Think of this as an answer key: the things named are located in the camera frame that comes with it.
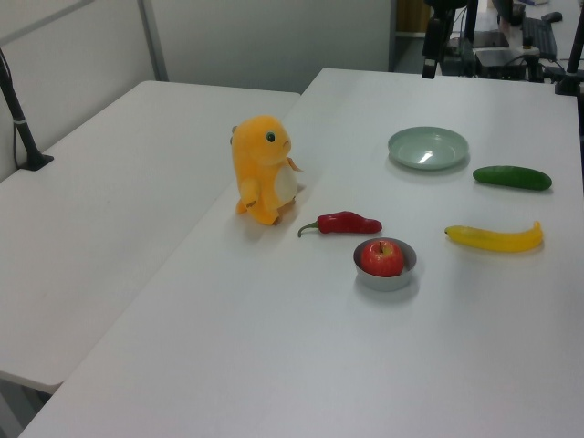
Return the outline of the dark robot gripper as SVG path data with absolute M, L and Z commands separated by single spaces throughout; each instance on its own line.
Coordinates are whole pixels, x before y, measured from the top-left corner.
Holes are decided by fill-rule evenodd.
M 423 43 L 424 57 L 422 77 L 435 78 L 439 73 L 439 62 L 450 39 L 453 28 L 453 18 L 432 16 L 428 22 Z

